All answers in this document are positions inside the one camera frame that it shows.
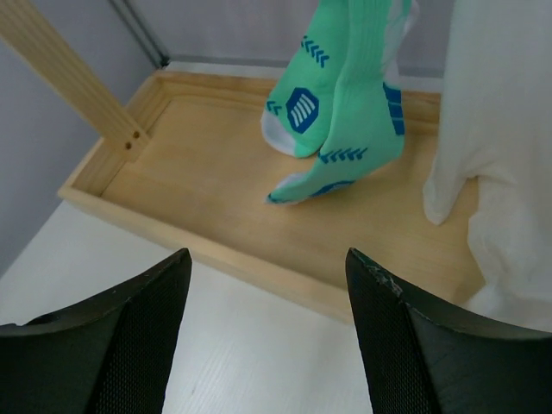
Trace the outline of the mint green patterned sock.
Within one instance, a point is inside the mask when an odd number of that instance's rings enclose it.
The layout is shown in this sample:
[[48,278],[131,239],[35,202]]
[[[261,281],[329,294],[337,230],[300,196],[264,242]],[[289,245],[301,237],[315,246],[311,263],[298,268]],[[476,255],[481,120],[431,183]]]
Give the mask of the mint green patterned sock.
[[348,2],[321,1],[265,103],[261,131],[271,147],[305,158],[323,145],[347,45]]

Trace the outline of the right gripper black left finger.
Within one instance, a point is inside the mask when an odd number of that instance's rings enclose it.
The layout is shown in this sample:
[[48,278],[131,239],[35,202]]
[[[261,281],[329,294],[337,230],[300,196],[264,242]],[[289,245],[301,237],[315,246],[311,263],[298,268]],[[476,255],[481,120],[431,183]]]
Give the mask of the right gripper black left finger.
[[182,248],[86,300],[1,328],[3,413],[160,413],[191,281]]

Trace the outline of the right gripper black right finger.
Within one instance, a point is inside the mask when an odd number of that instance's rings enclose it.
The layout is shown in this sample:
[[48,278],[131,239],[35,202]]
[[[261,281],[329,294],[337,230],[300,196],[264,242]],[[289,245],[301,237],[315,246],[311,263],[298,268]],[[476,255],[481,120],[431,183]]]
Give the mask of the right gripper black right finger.
[[551,334],[480,316],[351,248],[346,279],[375,413],[549,413]]

